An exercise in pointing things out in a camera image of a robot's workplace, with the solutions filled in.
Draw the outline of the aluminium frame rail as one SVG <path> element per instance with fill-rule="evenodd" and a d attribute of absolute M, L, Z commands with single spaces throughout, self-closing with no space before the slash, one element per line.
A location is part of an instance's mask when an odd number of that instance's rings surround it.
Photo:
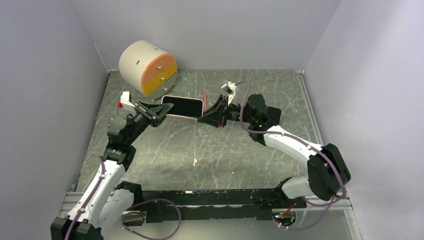
<path fill-rule="evenodd" d="M 105 194 L 69 193 L 50 231 L 54 240 L 103 240 L 115 222 L 129 230 L 144 223 L 244 218 L 309 229 L 317 221 L 307 222 L 306 215 L 323 209 L 318 199 L 307 204 L 274 188 L 143 191 L 139 184 L 123 182 Z"/>

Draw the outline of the black phone lying flat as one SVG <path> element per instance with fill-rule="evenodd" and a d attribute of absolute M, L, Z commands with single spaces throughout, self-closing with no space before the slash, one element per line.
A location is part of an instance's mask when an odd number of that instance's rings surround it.
<path fill-rule="evenodd" d="M 277 126 L 280 124 L 282 111 L 279 108 L 267 107 L 266 118 L 267 122 L 272 126 Z"/>

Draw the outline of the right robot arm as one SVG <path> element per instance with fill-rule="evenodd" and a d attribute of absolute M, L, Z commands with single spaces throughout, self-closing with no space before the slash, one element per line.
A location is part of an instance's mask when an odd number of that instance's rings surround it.
<path fill-rule="evenodd" d="M 296 198 L 315 195 L 323 201 L 345 193 L 351 174 L 337 146 L 320 145 L 304 140 L 280 125 L 282 111 L 267 106 L 262 94 L 250 95 L 245 105 L 229 103 L 220 95 L 197 121 L 212 127 L 224 127 L 227 121 L 243 123 L 250 138 L 263 146 L 271 147 L 297 160 L 306 167 L 301 177 L 289 177 L 277 187 L 275 202 L 288 207 Z"/>

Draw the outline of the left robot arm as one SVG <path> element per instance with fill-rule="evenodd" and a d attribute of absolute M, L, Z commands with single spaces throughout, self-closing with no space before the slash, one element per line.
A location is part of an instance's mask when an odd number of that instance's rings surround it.
<path fill-rule="evenodd" d="M 102 240 L 122 213 L 137 210 L 143 203 L 140 184 L 121 181 L 129 169 L 136 149 L 133 142 L 149 127 L 158 127 L 174 107 L 172 103 L 128 104 L 126 117 L 108 122 L 108 143 L 99 168 L 88 188 L 65 215 L 56 217 L 51 226 L 53 240 Z"/>

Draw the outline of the white round drawer cabinet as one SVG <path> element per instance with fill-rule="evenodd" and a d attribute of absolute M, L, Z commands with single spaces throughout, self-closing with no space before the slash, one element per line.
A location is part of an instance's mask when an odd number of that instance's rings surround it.
<path fill-rule="evenodd" d="M 150 100 L 160 99 L 177 80 L 177 61 L 169 52 L 139 40 L 128 46 L 118 63 L 121 77 Z"/>

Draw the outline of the red-brown pencil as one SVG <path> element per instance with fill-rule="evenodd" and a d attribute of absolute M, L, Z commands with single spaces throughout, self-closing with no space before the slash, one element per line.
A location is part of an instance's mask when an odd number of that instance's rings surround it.
<path fill-rule="evenodd" d="M 203 112 L 207 110 L 207 92 L 204 91 L 203 93 Z"/>

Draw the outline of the black base crossbar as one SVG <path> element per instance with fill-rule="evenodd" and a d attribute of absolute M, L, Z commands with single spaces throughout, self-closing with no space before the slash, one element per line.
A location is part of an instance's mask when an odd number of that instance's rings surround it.
<path fill-rule="evenodd" d="M 149 201 L 141 207 L 148 223 L 244 218 L 266 221 L 274 213 L 307 206 L 301 197 L 289 199 L 274 188 L 145 190 L 142 199 Z"/>

